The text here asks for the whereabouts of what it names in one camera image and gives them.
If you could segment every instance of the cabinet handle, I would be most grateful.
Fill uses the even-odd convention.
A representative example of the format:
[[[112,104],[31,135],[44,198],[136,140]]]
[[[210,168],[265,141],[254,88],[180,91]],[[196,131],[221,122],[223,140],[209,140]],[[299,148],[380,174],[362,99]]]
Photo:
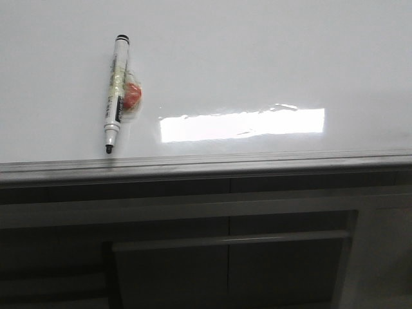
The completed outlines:
[[[315,232],[290,232],[277,234],[251,234],[239,236],[119,242],[113,244],[112,250],[114,252],[127,252],[136,250],[238,245],[245,243],[276,243],[280,241],[339,239],[348,237],[350,237],[350,233],[347,230],[322,230]]]

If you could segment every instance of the black marker cap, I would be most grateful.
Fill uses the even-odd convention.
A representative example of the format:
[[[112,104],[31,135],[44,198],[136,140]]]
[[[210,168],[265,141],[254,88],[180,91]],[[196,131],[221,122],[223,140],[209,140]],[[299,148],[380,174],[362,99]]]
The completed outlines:
[[[119,34],[119,35],[117,36],[117,38],[116,38],[116,41],[117,41],[117,40],[125,40],[128,44],[130,44],[130,42],[129,42],[129,37],[126,36],[126,35],[124,35],[124,34]]]

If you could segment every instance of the dry erase marker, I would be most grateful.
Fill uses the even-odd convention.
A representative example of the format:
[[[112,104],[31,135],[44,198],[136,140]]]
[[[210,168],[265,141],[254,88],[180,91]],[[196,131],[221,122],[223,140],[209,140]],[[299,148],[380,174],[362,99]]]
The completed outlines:
[[[118,35],[115,41],[115,52],[111,65],[109,98],[106,108],[106,122],[104,124],[107,153],[111,153],[120,131],[128,57],[129,38],[126,35]]]

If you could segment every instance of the plastic bag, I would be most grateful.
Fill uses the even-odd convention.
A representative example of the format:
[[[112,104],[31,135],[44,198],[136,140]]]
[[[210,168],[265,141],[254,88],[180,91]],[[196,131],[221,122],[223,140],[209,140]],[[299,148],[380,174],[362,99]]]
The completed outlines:
[[[126,72],[126,82],[124,84],[123,109],[126,112],[135,111],[142,99],[142,87],[136,80],[132,71]]]

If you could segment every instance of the whiteboard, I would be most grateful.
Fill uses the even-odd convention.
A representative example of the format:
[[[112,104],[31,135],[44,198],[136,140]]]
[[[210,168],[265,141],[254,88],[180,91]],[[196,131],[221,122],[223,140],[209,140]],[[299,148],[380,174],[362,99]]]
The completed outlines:
[[[1,8],[0,163],[412,154],[409,0],[2,0]],[[108,155],[118,34],[130,38],[143,101]]]

